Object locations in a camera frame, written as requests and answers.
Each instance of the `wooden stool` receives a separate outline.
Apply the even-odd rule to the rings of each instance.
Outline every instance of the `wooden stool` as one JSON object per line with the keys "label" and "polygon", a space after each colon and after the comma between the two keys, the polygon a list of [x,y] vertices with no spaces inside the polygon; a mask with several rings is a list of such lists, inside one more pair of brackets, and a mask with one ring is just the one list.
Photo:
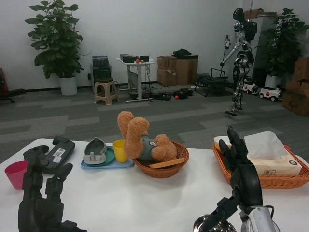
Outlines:
{"label": "wooden stool", "polygon": [[[98,93],[99,86],[102,86],[101,93]],[[111,105],[113,99],[118,100],[118,92],[114,80],[112,78],[96,80],[94,104],[97,104],[98,101],[105,101],[106,105]]]}

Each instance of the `teddy bear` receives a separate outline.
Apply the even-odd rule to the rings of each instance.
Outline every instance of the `teddy bear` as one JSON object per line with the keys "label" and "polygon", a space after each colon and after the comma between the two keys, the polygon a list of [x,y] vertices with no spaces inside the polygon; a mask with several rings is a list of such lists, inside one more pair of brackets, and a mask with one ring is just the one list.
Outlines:
{"label": "teddy bear", "polygon": [[129,111],[118,115],[118,126],[125,143],[125,152],[131,159],[165,162],[177,158],[176,146],[165,134],[155,139],[148,137],[149,122],[143,117],[134,117]]}

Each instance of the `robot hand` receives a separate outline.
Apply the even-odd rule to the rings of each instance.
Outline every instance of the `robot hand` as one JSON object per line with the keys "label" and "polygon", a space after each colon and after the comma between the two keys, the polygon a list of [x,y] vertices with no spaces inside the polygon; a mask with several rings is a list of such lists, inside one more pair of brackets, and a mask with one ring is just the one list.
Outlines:
{"label": "robot hand", "polygon": [[61,167],[47,179],[45,194],[41,196],[43,184],[42,164],[37,156],[29,158],[28,170],[24,175],[24,199],[19,205],[18,228],[20,232],[86,232],[71,221],[61,223],[63,203],[60,194],[63,182],[73,168],[71,163]]}
{"label": "robot hand", "polygon": [[240,207],[243,222],[241,232],[279,232],[278,226],[272,221],[272,214],[263,206],[262,189],[254,165],[247,158],[248,150],[243,139],[240,139],[233,127],[227,130],[232,144],[228,148],[223,140],[219,141],[220,149],[225,156],[226,166],[233,172],[231,187],[233,196],[223,198],[217,208],[208,216],[199,232],[209,232],[223,220],[227,220]]}

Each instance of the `woven basket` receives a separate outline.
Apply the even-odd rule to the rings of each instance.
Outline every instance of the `woven basket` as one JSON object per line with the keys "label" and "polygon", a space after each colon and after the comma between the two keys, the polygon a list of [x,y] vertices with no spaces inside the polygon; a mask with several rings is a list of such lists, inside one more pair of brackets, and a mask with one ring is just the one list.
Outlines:
{"label": "woven basket", "polygon": [[167,168],[153,169],[148,166],[140,163],[139,160],[133,159],[133,162],[136,166],[138,166],[146,175],[151,176],[153,178],[168,178],[175,175],[179,170],[188,162],[189,160],[189,152],[185,146],[178,142],[174,142],[174,145],[177,148],[177,158],[184,158],[184,162],[180,164],[176,164]]}
{"label": "woven basket", "polygon": [[[228,170],[224,165],[224,156],[221,151],[212,147],[215,157],[218,160],[220,169],[228,181],[231,184],[232,172]],[[297,176],[292,175],[282,175],[282,176],[266,176],[260,175],[260,183],[263,189],[295,189],[303,186],[309,182],[309,168],[305,165],[296,155],[294,155],[289,149],[287,151],[297,160],[298,163],[302,166],[302,169]]]}

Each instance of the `white tissue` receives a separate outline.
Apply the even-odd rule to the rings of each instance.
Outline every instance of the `white tissue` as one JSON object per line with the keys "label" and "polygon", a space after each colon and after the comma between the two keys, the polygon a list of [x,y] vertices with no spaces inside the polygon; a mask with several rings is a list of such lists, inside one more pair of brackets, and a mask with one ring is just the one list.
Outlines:
{"label": "white tissue", "polygon": [[275,160],[287,155],[283,143],[276,134],[265,131],[258,134],[245,136],[244,140],[248,149],[248,156],[258,159]]}

